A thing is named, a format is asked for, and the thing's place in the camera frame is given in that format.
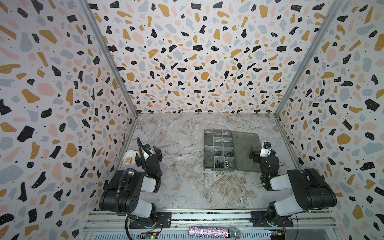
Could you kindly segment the grey compartment organizer box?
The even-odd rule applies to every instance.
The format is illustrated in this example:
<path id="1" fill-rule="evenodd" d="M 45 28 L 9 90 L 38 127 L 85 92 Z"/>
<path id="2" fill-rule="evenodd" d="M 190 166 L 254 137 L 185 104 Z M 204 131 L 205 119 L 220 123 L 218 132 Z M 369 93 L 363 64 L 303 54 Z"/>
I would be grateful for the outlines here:
<path id="1" fill-rule="evenodd" d="M 250 151 L 262 148 L 258 134 L 230 130 L 204 130 L 204 170 L 220 172 L 260 173 L 259 163 L 249 158 Z M 222 157 L 215 157 L 215 151 L 221 151 Z M 235 169 L 215 169 L 216 160 L 233 160 Z"/>

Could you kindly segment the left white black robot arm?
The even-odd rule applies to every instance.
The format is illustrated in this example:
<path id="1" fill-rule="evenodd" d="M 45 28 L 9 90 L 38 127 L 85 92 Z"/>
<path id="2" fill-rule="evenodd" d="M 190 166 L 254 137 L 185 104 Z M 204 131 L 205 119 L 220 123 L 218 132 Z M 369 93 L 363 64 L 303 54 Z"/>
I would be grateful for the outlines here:
<path id="1" fill-rule="evenodd" d="M 140 199 L 141 193 L 156 193 L 161 185 L 163 172 L 160 167 L 163 155 L 159 148 L 145 145 L 139 151 L 128 150 L 123 163 L 142 167 L 140 172 L 131 167 L 118 170 L 112 177 L 100 199 L 100 210 L 134 220 L 154 221 L 155 204 Z"/>

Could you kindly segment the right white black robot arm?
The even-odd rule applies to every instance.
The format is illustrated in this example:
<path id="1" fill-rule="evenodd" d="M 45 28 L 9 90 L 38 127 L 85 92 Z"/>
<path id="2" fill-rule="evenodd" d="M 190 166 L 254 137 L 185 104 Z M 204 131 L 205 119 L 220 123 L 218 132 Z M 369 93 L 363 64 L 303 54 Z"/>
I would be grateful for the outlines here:
<path id="1" fill-rule="evenodd" d="M 250 151 L 250 159 L 259 164 L 261 183 L 269 192 L 292 190 L 289 197 L 269 203 L 263 215 L 258 214 L 254 223 L 265 221 L 272 227 L 291 225 L 291 217 L 311 210 L 336 206 L 335 192 L 315 169 L 288 170 L 279 175 L 280 162 L 270 148 Z"/>

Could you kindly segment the white square container orange label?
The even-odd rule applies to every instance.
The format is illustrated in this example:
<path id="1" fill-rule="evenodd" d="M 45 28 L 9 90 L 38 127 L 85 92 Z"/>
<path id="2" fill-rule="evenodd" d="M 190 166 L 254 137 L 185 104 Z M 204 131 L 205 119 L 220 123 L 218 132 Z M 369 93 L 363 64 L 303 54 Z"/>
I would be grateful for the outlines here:
<path id="1" fill-rule="evenodd" d="M 139 152 L 134 150 L 128 150 L 125 152 L 123 156 L 123 164 L 125 165 L 135 165 L 136 164 L 136 157 L 139 157 Z"/>

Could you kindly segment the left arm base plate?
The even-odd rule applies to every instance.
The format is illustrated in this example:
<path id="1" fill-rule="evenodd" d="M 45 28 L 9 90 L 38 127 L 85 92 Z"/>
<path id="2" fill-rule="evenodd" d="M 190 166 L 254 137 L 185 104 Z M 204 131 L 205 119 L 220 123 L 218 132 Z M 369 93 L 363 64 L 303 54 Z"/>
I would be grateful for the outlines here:
<path id="1" fill-rule="evenodd" d="M 131 220 L 130 229 L 169 229 L 172 222 L 172 212 L 157 212 L 148 218 Z"/>

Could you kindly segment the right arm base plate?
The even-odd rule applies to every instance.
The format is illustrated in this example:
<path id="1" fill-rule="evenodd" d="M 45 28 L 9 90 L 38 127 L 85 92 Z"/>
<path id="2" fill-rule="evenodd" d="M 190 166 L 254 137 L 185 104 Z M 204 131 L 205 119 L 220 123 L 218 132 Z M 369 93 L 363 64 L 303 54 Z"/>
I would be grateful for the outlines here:
<path id="1" fill-rule="evenodd" d="M 293 221 L 288 216 L 278 216 L 271 211 L 252 211 L 250 221 L 255 228 L 293 227 Z"/>

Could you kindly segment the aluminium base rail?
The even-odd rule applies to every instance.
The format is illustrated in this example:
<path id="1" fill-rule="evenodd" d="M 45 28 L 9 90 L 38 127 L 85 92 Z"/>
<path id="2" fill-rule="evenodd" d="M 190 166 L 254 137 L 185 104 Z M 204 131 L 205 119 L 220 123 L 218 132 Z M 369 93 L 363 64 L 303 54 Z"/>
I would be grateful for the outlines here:
<path id="1" fill-rule="evenodd" d="M 176 209 L 169 229 L 130 229 L 131 222 L 106 211 L 93 211 L 81 240 L 232 240 L 189 236 L 189 227 L 237 228 L 240 240 L 340 240 L 336 224 L 328 210 L 293 215 L 293 227 L 253 227 L 252 211 L 261 209 Z"/>

